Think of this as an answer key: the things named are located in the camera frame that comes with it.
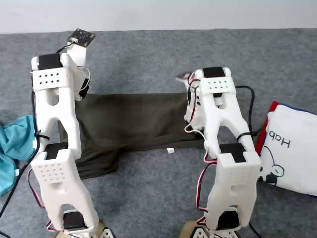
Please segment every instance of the red trim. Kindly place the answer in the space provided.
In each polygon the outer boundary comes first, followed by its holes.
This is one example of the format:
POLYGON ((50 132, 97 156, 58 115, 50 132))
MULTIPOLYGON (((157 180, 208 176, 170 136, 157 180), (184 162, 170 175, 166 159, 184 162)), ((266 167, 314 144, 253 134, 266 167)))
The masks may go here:
MULTIPOLYGON (((279 105, 279 102, 277 101, 274 101, 272 102, 270 108, 269 108, 269 112, 274 112, 277 105, 279 105)), ((264 141, 265 141, 265 138, 266 138, 266 126, 267 126, 267 117, 266 117, 266 120, 264 122, 264 125, 263 125, 263 129, 262 131, 260 132, 259 136, 258 136, 258 140, 257 140, 257 143, 256 143, 256 152, 260 155, 261 153, 261 150, 262 150, 262 147, 263 147, 263 144, 264 144, 264 141)))

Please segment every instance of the blue trim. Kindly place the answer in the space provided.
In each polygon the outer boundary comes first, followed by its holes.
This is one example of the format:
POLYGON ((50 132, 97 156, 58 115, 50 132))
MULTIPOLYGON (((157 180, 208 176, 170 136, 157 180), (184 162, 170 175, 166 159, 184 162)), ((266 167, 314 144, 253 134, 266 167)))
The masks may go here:
POLYGON ((295 108, 295 107, 292 107, 292 106, 284 104, 284 103, 279 103, 279 105, 283 105, 283 106, 286 106, 288 108, 291 108, 291 109, 294 109, 294 110, 297 110, 297 111, 306 112, 306 113, 310 113, 310 114, 315 115, 315 113, 309 112, 309 111, 301 109, 301 108, 295 108))

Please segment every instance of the gray carpet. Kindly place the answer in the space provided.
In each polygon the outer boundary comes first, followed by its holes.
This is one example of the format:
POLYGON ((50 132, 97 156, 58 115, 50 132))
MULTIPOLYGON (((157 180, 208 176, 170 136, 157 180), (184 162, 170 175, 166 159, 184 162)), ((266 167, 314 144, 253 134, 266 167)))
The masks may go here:
MULTIPOLYGON (((317 113, 317 29, 96 34, 87 57, 92 71, 90 93, 184 92, 184 86, 174 80, 176 74, 227 66, 236 85, 250 85, 256 91, 254 128, 263 123, 273 100, 317 113)), ((69 35, 0 35, 1 123, 31 113, 31 58, 55 52, 69 35)), ((241 89, 238 100, 246 118, 249 92, 241 89)), ((220 133, 221 142, 232 140, 226 130, 220 133)), ((178 149, 172 155, 166 150, 125 154, 116 173, 84 183, 99 216, 117 238, 174 238, 187 220, 201 216, 194 203, 202 156, 198 149, 178 149)), ((203 201, 213 179, 214 169, 210 169, 203 181, 203 201)), ((0 198, 0 205, 5 198, 0 198)), ((258 184, 252 223, 263 237, 315 237, 316 214, 317 198, 258 184)), ((22 179, 0 229, 12 238, 52 237, 44 229, 46 222, 45 211, 37 207, 22 179)), ((249 228, 240 234, 255 237, 249 228)))

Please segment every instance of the teal cloth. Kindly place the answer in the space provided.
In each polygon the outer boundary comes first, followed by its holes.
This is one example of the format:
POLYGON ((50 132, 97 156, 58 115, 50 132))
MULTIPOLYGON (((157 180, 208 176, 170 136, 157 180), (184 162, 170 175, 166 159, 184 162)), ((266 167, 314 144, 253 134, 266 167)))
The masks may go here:
POLYGON ((16 165, 13 159, 27 161, 32 155, 33 116, 23 116, 0 126, 0 196, 12 188, 16 165))

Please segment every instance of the small white tag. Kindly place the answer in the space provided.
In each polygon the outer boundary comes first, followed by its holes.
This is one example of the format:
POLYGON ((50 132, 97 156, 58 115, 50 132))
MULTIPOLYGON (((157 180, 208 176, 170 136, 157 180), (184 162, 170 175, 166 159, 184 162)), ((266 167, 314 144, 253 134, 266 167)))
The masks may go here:
POLYGON ((168 152, 169 154, 173 154, 173 153, 175 152, 175 148, 168 148, 168 149, 167 149, 167 152, 168 152))

